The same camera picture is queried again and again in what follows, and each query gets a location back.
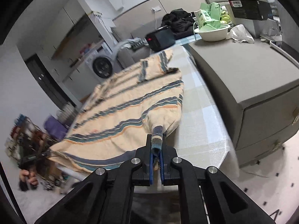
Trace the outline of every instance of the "power outlet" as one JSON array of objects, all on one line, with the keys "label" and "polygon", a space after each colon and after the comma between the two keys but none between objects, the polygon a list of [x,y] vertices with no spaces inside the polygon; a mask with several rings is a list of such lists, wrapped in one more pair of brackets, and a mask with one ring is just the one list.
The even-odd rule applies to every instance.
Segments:
[{"label": "power outlet", "polygon": [[161,11],[161,7],[156,6],[156,7],[152,7],[151,9],[154,13]]}]

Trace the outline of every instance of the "black jacket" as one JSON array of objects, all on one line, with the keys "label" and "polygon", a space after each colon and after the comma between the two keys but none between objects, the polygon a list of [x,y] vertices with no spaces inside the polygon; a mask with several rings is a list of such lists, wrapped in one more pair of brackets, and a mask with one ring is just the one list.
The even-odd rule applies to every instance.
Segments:
[{"label": "black jacket", "polygon": [[193,35],[193,23],[194,19],[191,13],[184,10],[175,10],[163,17],[161,26],[167,25],[177,40]]}]

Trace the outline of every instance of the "washing machine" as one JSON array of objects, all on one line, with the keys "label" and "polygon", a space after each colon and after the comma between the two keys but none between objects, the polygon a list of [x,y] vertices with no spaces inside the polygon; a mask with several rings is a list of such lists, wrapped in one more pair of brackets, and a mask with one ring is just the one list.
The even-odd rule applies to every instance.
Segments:
[{"label": "washing machine", "polygon": [[122,70],[117,61],[112,61],[111,55],[112,51],[108,45],[102,42],[100,47],[93,49],[85,59],[84,63],[100,83],[111,77],[113,73],[118,73]]}]

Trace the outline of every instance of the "white bowl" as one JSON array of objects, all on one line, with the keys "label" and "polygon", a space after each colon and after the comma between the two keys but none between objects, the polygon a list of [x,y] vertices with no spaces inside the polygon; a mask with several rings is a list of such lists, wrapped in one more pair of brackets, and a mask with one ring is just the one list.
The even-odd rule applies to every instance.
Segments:
[{"label": "white bowl", "polygon": [[194,32],[199,34],[200,37],[205,41],[219,41],[224,40],[227,35],[227,30],[230,27],[229,24],[221,24],[220,29],[200,31],[199,28],[194,29]]}]

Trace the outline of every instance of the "barcode label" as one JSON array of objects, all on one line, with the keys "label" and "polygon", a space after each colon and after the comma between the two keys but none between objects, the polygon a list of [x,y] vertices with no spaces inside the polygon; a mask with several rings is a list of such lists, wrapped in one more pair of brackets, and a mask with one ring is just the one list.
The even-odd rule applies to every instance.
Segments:
[{"label": "barcode label", "polygon": [[242,3],[240,0],[237,1],[231,1],[233,7],[242,7]]}]

